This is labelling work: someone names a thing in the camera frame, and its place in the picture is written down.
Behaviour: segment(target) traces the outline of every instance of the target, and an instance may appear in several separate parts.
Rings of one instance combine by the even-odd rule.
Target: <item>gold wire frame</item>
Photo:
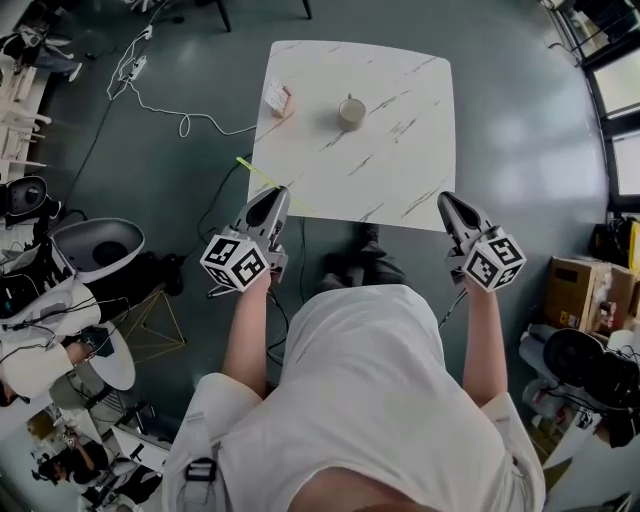
[[[154,306],[158,303],[158,300],[160,300],[161,297],[162,297],[162,299],[164,299],[164,302],[167,305],[167,309],[169,310],[169,314],[171,315],[171,320],[173,322],[173,325],[175,326],[176,331],[178,332],[179,339],[171,338],[170,336],[167,336],[167,335],[162,334],[162,333],[160,333],[158,331],[150,329],[146,325],[147,318],[149,317],[149,315],[153,311]],[[138,360],[136,360],[136,355],[132,354],[133,355],[134,364],[144,363],[146,361],[150,361],[151,359],[155,359],[157,357],[160,357],[160,356],[162,356],[164,354],[168,354],[169,352],[173,352],[174,350],[178,350],[179,348],[184,347],[185,344],[187,343],[187,340],[185,340],[184,336],[182,335],[182,331],[180,330],[180,326],[178,325],[178,321],[176,320],[176,317],[173,314],[173,309],[171,309],[171,304],[169,303],[169,298],[167,297],[167,294],[164,292],[164,290],[160,290],[159,292],[156,292],[156,293],[153,293],[153,294],[149,295],[142,302],[140,302],[139,304],[136,304],[134,307],[132,307],[131,311],[135,310],[136,308],[139,308],[139,307],[143,306],[144,304],[146,304],[146,305],[144,306],[144,310],[142,311],[142,314],[136,319],[135,322],[133,322],[133,325],[129,328],[129,330],[126,332],[126,334],[123,334],[123,337],[124,337],[125,341],[127,341],[127,344],[129,345],[129,349],[132,350],[132,351],[135,350],[135,349],[148,349],[148,348],[166,349],[166,350],[161,350],[157,354],[154,354],[154,355],[149,356],[149,357],[145,357],[143,359],[138,359]],[[153,344],[153,345],[148,345],[148,344],[131,345],[129,343],[129,337],[131,336],[131,334],[136,329],[141,329],[143,331],[150,332],[151,334],[154,334],[155,336],[158,336],[158,337],[162,338],[163,340],[168,340],[169,343],[160,343],[160,344]]]

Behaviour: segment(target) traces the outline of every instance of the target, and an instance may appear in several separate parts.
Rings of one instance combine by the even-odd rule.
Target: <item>yellow-green object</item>
[[[278,185],[275,181],[273,181],[271,178],[269,178],[269,176],[267,176],[265,173],[259,171],[258,169],[256,169],[253,165],[251,165],[249,162],[247,162],[244,158],[242,158],[241,156],[237,157],[236,160],[238,162],[240,162],[242,165],[244,165],[247,169],[249,169],[251,172],[255,172],[258,176],[260,176],[263,180],[265,180],[267,183],[273,185],[276,188],[280,188],[280,185]],[[311,208],[309,208],[306,204],[304,204],[302,201],[296,199],[295,197],[293,197],[293,194],[291,194],[291,199],[293,199],[296,203],[304,206],[307,210],[309,210],[311,213],[315,214],[316,212],[313,211]]]

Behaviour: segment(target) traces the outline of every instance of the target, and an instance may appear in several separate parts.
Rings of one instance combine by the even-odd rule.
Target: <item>gray floor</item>
[[[330,39],[405,48],[451,62],[456,110],[456,190],[482,205],[513,234],[529,258],[518,281],[500,293],[511,385],[528,373],[515,350],[521,330],[540,304],[552,254],[583,252],[593,223],[604,218],[607,182],[587,87],[561,49],[547,50],[549,18],[534,0],[315,0],[314,19],[300,0],[236,0],[228,8],[234,32],[223,31],[215,7],[175,2],[159,19],[183,14],[185,23],[156,26],[145,50],[147,67],[136,82],[145,102],[212,114],[227,130],[253,124],[269,47],[280,39]],[[100,54],[124,49],[145,26],[113,0],[85,1],[66,20],[74,50]],[[80,78],[61,83],[48,111],[39,158],[51,192],[64,197],[108,105],[106,85],[119,53],[90,63]],[[142,227],[146,248],[185,253],[197,241],[195,225],[234,158],[251,151],[253,134],[223,137],[206,121],[178,137],[179,119],[138,108],[123,94],[106,119],[70,206],[91,217],[118,216]],[[238,170],[209,217],[222,226],[243,205],[249,176]],[[309,293],[322,255],[344,247],[353,226],[310,219],[306,224]],[[299,219],[282,243],[291,255],[277,290],[292,316],[300,307]],[[440,317],[457,291],[444,264],[446,235],[383,227],[381,241],[405,268]],[[219,369],[235,298],[207,301],[212,282],[191,257],[185,291],[173,300],[189,343],[138,368],[138,391],[164,413],[179,415],[200,376]],[[445,356],[459,377],[464,359],[466,305],[442,331]],[[269,313],[275,337],[281,318]]]

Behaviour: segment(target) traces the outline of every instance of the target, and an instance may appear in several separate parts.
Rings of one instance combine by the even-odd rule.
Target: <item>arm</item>
[[[78,449],[78,451],[80,452],[80,455],[82,455],[82,460],[84,460],[84,463],[87,465],[87,469],[89,471],[95,471],[96,466],[91,460],[91,457],[89,457],[87,450],[85,450],[84,446],[80,444],[80,440],[77,437],[75,438],[74,441],[75,441],[74,446]]]
[[[469,339],[464,362],[463,389],[482,407],[507,392],[507,364],[495,293],[486,293],[466,278],[469,293]]]
[[[238,299],[233,315],[222,373],[241,382],[264,398],[267,380],[267,291],[271,284],[265,272]]]

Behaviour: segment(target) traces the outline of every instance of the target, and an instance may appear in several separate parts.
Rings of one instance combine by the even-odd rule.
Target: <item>cardboard box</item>
[[[599,305],[594,292],[606,297],[602,287],[609,269],[610,265],[601,261],[552,258],[544,305],[547,323],[559,329],[591,330]]]
[[[625,328],[629,318],[638,315],[640,298],[638,275],[628,268],[611,265],[611,289],[607,300],[615,302],[616,312],[609,333]]]

